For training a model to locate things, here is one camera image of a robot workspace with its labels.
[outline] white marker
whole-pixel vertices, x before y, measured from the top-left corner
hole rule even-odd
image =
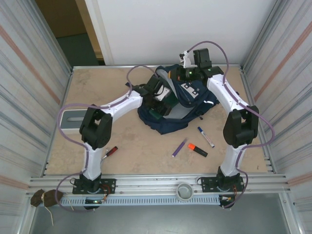
[[[211,147],[215,147],[215,145],[213,144],[213,142],[209,139],[209,137],[207,137],[207,135],[204,133],[204,131],[198,127],[198,130],[200,131],[200,133],[205,137],[205,139],[208,141],[208,143],[211,145]]]

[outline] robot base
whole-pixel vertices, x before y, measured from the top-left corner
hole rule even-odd
[[[110,194],[115,193],[116,179],[102,179],[101,175],[95,180],[89,180],[84,175],[75,179],[73,194],[107,194],[107,189],[102,189],[101,184],[108,185]]]
[[[234,192],[234,187],[237,192],[241,192],[244,188],[244,181],[239,173],[231,177],[224,176],[220,167],[216,177],[201,177],[200,180],[203,193]]]

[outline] metal wall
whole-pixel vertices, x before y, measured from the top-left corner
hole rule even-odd
[[[0,1],[0,233],[45,164],[70,68],[30,0]]]
[[[312,231],[312,1],[280,1],[243,66],[247,83],[276,138],[274,167],[285,173],[294,206]],[[265,126],[267,139],[271,132]]]

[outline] purple pen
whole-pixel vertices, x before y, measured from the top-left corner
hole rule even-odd
[[[182,141],[182,143],[179,145],[179,147],[174,151],[174,153],[172,154],[172,157],[175,157],[177,155],[177,153],[179,153],[179,151],[182,149],[183,145],[185,145],[187,141],[187,138],[184,139],[184,141]]]

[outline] wooden floor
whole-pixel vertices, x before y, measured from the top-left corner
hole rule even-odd
[[[66,104],[87,103],[103,105],[127,92],[126,74],[129,68],[92,68],[74,71]],[[151,72],[137,68],[130,74],[131,82],[146,83]],[[234,90],[247,101],[246,93],[237,67],[231,67],[227,79]],[[111,157],[104,160],[104,174],[178,174],[178,173],[216,173],[226,153],[223,127],[227,115],[221,105],[210,109],[203,120],[193,120],[186,129],[160,135],[150,129],[132,110],[119,118],[113,125],[112,137],[107,147],[119,148]],[[200,126],[215,144],[214,148],[206,142],[197,127]],[[70,135],[75,140],[81,136]],[[193,143],[208,152],[203,157],[184,146],[177,157],[171,155],[178,145],[188,137]],[[83,167],[81,146],[65,140],[59,132],[51,150],[46,174],[70,174],[79,172]],[[262,148],[248,149],[242,161],[241,169],[247,172],[267,172]]]

